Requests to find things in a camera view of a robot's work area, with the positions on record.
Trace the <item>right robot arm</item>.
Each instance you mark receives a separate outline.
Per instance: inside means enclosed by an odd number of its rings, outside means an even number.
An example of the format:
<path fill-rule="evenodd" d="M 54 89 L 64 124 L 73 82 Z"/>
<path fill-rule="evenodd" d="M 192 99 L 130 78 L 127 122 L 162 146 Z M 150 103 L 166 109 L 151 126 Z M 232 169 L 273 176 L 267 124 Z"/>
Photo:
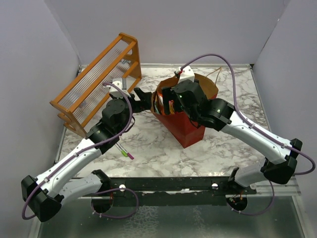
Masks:
<path fill-rule="evenodd" d="M 231 193 L 264 180 L 287 184 L 293 176 L 302 141 L 278 137 L 239 114 L 226 100 L 209 99 L 197 80 L 163 87 L 162 101 L 164 108 L 173 102 L 176 112 L 184 112 L 191 122 L 234 136 L 264 155 L 260 162 L 232 171 L 227 182 Z"/>

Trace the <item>red brown paper bag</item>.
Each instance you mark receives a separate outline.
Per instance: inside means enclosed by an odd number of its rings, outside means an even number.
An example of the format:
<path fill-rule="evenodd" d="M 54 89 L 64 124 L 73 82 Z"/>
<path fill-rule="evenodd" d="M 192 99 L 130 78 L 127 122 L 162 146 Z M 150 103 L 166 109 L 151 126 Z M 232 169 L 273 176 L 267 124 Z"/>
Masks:
<path fill-rule="evenodd" d="M 195 82 L 198 82 L 208 99 L 215 99 L 218 94 L 216 84 L 206 76 L 195 74 Z M 157 86 L 152 94 L 151 102 L 153 103 L 154 116 L 169 130 L 169 132 L 178 140 L 183 148 L 189 147 L 203 139 L 205 127 L 199 126 L 198 123 L 190 121 L 185 112 L 182 111 L 181 105 L 174 94 L 174 86 L 178 83 L 176 76 L 163 80 Z M 165 115 L 162 99 L 162 88 L 171 87 L 173 93 L 173 106 L 170 102 L 172 114 Z"/>

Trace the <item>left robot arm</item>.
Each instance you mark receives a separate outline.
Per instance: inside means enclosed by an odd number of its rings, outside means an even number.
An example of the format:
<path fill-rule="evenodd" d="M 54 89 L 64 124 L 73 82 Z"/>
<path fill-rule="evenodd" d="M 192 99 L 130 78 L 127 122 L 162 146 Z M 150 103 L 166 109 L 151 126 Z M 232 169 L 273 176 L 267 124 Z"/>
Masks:
<path fill-rule="evenodd" d="M 135 88 L 134 92 L 112 92 L 111 100 L 102 110 L 101 119 L 91 127 L 75 149 L 44 173 L 35 178 L 28 175 L 21 181 L 22 198 L 25 202 L 22 209 L 24 220 L 36 217 L 41 222 L 46 222 L 69 200 L 90 193 L 100 196 L 108 193 L 109 179 L 103 172 L 92 172 L 77 182 L 72 182 L 71 179 L 119 141 L 119 137 L 128 130 L 134 113 L 151 108 L 151 92 L 143 92 L 140 88 Z M 34 213 L 30 217 L 25 215 L 27 208 Z"/>

